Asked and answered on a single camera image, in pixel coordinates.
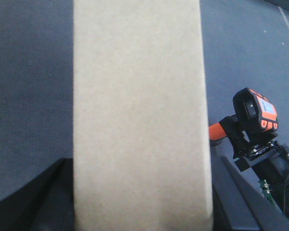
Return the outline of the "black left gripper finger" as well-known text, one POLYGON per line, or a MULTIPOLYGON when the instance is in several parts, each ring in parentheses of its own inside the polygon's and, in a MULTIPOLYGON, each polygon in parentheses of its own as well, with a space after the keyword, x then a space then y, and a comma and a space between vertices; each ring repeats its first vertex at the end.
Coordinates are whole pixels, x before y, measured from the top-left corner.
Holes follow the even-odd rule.
POLYGON ((0 231, 73 231, 73 160, 61 158, 0 201, 0 231))

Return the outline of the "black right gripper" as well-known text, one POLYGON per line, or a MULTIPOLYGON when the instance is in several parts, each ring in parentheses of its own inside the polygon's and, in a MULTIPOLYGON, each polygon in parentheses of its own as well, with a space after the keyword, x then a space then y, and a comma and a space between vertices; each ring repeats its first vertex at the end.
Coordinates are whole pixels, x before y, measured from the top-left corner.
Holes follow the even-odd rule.
POLYGON ((261 196, 225 156, 211 157, 214 231, 289 231, 289 148, 277 141, 250 144, 236 115, 219 124, 233 147, 233 159, 243 172, 258 177, 261 196), (272 203, 279 207, 279 212, 272 203))

